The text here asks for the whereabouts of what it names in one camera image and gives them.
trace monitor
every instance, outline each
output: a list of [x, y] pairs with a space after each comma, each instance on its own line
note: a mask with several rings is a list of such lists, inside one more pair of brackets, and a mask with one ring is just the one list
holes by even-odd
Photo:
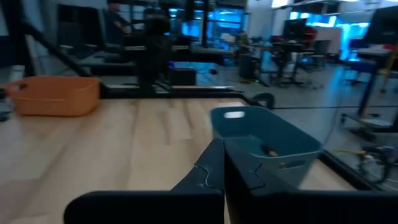
[[285, 40], [302, 40], [305, 36], [307, 19], [286, 20], [283, 37]]
[[398, 42], [398, 6], [377, 9], [366, 32], [367, 44], [390, 44]]

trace yellow cable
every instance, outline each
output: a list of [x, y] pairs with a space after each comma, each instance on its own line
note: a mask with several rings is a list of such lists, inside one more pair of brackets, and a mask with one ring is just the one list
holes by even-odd
[[336, 152], [345, 152], [345, 153], [348, 153], [348, 154], [359, 155], [359, 156], [366, 155], [365, 151], [353, 152], [353, 151], [348, 151], [348, 150], [344, 150], [344, 149], [335, 149], [334, 151], [336, 151]]

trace person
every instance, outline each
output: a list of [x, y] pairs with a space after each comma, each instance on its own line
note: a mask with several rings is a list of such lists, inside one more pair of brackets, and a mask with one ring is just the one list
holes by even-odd
[[108, 10], [104, 17], [106, 38], [109, 44], [122, 44], [123, 36], [130, 34], [129, 23], [120, 16], [119, 12], [119, 1], [108, 0]]

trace floor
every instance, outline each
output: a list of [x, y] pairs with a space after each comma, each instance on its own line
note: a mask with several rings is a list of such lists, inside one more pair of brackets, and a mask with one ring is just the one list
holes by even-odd
[[[12, 115], [0, 124], [0, 224], [62, 224], [67, 204], [96, 190], [172, 189], [213, 139], [210, 110], [236, 105], [103, 100], [78, 118]], [[354, 190], [320, 161], [300, 188]]]
[[[39, 63], [36, 60], [36, 67], [44, 67], [46, 74], [55, 75], [75, 75], [66, 66], [56, 59], [43, 58]], [[356, 168], [358, 160], [355, 156], [336, 152], [337, 149], [358, 151], [360, 145], [365, 144], [361, 139], [353, 136], [346, 129], [338, 125], [341, 113], [354, 113], [358, 109], [359, 101], [362, 97], [365, 85], [350, 86], [343, 80], [344, 77], [352, 77], [353, 72], [345, 72], [341, 65], [327, 65], [326, 69], [313, 72], [310, 77], [305, 72], [300, 72], [298, 79], [311, 78], [316, 87], [323, 85], [323, 88], [276, 88], [264, 87], [257, 83], [243, 84], [239, 82], [238, 69], [236, 67], [218, 66], [218, 75], [210, 75], [207, 72], [215, 66], [207, 63], [186, 63], [182, 66], [192, 67], [198, 72], [199, 85], [226, 85], [234, 86], [237, 90], [242, 90], [247, 96], [254, 96], [258, 93], [268, 92], [276, 97], [275, 112], [296, 125], [306, 133], [312, 135], [325, 145], [325, 149], [333, 152], [341, 160]], [[270, 64], [265, 64], [269, 70], [275, 68]], [[106, 84], [120, 85], [123, 83], [135, 82], [134, 77], [101, 77]], [[368, 74], [364, 74], [361, 79], [367, 80]], [[398, 80], [390, 80], [387, 86], [387, 93], [379, 94], [382, 83], [381, 77], [377, 79], [375, 91], [368, 104], [367, 113], [380, 113], [382, 119], [392, 121], [398, 107]], [[348, 122], [347, 126], [355, 126], [355, 123]], [[397, 146], [398, 141], [393, 134], [382, 135], [383, 144]], [[393, 171], [391, 181], [382, 184], [386, 190], [398, 190], [398, 169]]]

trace glass wall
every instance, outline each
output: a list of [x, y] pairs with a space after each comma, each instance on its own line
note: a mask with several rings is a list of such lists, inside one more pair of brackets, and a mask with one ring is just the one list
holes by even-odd
[[351, 39], [361, 39], [368, 30], [369, 23], [344, 23], [336, 16], [323, 16], [317, 14], [291, 12], [290, 19], [307, 18], [308, 26], [320, 27], [340, 27], [341, 28], [341, 53], [342, 60], [356, 60], [356, 55], [351, 54], [349, 50], [349, 41]]
[[356, 54], [351, 54], [349, 42], [351, 39], [362, 39], [368, 30], [369, 23], [344, 23], [338, 21], [336, 27], [341, 28], [341, 54], [342, 60], [357, 60]]
[[207, 27], [208, 45], [225, 49], [228, 46], [222, 43], [221, 35], [236, 35], [243, 29], [244, 9], [217, 8], [209, 13]]
[[[178, 12], [183, 9], [170, 9], [172, 29], [177, 23]], [[217, 8], [208, 13], [208, 46], [224, 48], [220, 41], [221, 34], [236, 35], [243, 29], [244, 9]], [[182, 34], [201, 38], [203, 23], [203, 10], [195, 10], [194, 20], [182, 23]]]

